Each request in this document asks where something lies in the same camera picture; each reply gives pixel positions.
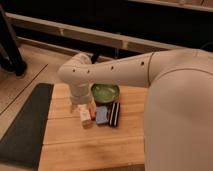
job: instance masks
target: gray mat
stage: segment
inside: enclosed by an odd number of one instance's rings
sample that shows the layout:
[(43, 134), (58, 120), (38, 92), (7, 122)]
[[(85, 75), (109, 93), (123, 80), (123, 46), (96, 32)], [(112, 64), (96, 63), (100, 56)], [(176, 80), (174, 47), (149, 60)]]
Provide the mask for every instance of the gray mat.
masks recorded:
[(0, 141), (0, 162), (37, 169), (52, 84), (38, 84)]

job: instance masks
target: floor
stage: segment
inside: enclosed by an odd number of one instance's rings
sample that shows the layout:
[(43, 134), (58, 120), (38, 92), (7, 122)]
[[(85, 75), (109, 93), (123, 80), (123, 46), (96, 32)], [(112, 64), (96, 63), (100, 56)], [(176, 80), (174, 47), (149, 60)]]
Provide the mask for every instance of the floor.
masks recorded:
[[(71, 56), (22, 44), (20, 52), (28, 64), (23, 78), (0, 69), (0, 139), (21, 109), (32, 89), (38, 83), (57, 83), (58, 68)], [(2, 171), (26, 171), (28, 169), (0, 164)]]

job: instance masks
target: green bowl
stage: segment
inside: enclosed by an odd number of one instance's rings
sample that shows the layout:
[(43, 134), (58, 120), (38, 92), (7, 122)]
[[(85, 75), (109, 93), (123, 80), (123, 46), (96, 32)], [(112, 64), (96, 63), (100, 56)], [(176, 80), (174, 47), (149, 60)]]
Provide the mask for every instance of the green bowl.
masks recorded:
[(98, 103), (111, 103), (118, 99), (120, 89), (117, 85), (93, 84), (91, 88), (94, 100)]

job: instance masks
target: small bottle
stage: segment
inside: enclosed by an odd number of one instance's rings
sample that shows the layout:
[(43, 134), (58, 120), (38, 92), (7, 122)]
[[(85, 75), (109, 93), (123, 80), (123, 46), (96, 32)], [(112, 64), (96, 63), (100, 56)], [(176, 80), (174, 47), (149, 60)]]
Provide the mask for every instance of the small bottle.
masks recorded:
[(81, 123), (84, 128), (88, 128), (92, 125), (90, 112), (87, 104), (78, 105), (78, 110), (81, 118)]
[(88, 109), (90, 112), (90, 117), (93, 121), (96, 118), (96, 104), (95, 104), (94, 99), (87, 106), (88, 106)]

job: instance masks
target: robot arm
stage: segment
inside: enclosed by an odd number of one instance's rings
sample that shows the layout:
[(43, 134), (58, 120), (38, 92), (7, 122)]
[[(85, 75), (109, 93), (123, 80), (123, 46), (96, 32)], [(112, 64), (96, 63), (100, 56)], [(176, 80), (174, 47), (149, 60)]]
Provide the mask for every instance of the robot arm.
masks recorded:
[(91, 101), (89, 83), (149, 87), (166, 67), (196, 53), (194, 49), (153, 52), (93, 65), (86, 54), (80, 53), (62, 65), (58, 74), (70, 85), (72, 102), (85, 104)]
[(59, 69), (76, 104), (89, 83), (149, 87), (144, 111), (146, 171), (212, 171), (213, 54), (182, 49), (90, 65), (78, 54)]

